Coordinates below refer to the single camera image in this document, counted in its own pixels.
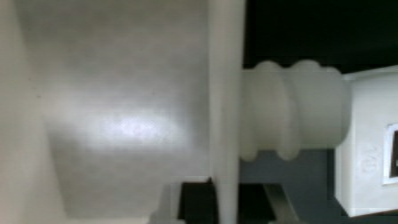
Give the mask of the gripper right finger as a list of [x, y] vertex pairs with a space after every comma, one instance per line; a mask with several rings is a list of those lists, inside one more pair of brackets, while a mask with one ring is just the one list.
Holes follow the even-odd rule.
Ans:
[[278, 184], [239, 185], [238, 224], [296, 224], [296, 214]]

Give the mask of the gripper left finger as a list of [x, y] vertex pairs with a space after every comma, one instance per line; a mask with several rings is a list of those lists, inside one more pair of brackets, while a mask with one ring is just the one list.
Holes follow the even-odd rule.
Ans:
[[216, 223], [216, 194], [211, 180], [181, 184], [177, 219], [184, 224]]

